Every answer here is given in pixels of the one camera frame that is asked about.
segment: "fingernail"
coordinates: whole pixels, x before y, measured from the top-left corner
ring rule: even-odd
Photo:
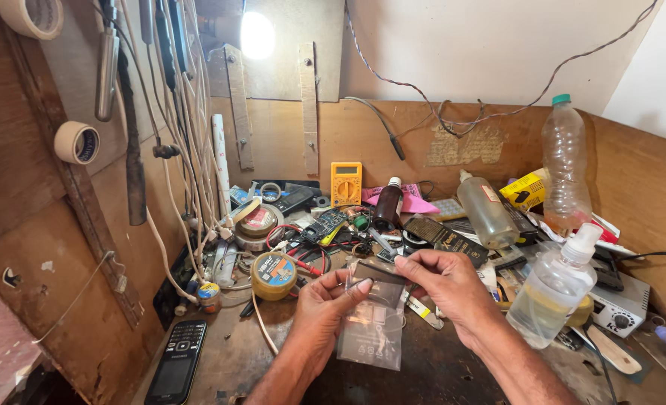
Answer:
[[[372,278],[366,278],[365,280],[358,283],[358,289],[365,294],[367,294],[372,287],[373,287]]]

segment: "glowing light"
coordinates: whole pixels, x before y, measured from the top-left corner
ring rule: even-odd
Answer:
[[[241,25],[241,51],[250,59],[265,59],[275,50],[273,24],[256,12],[243,15]]]

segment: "green component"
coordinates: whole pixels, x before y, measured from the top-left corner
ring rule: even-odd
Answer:
[[[353,220],[353,226],[356,229],[366,228],[368,226],[368,217],[358,216]]]
[[[566,101],[570,101],[570,94],[559,94],[553,97],[552,105],[556,105],[559,102],[566,102]]]

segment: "white wall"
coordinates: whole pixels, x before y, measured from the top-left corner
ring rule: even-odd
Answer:
[[[630,27],[652,0],[348,0],[363,54],[382,76],[418,86],[433,101],[523,105],[540,94],[558,63]],[[559,93],[601,114],[653,20],[558,73],[540,105]],[[341,97],[422,100],[409,87],[376,79],[346,24]]]
[[[666,1],[603,116],[666,138]]]

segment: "white tape roll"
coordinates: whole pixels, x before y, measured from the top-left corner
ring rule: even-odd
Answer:
[[[62,161],[88,164],[98,154],[100,136],[88,124],[68,121],[58,128],[53,147]]]
[[[52,40],[63,29],[61,0],[0,0],[0,16],[26,37]]]

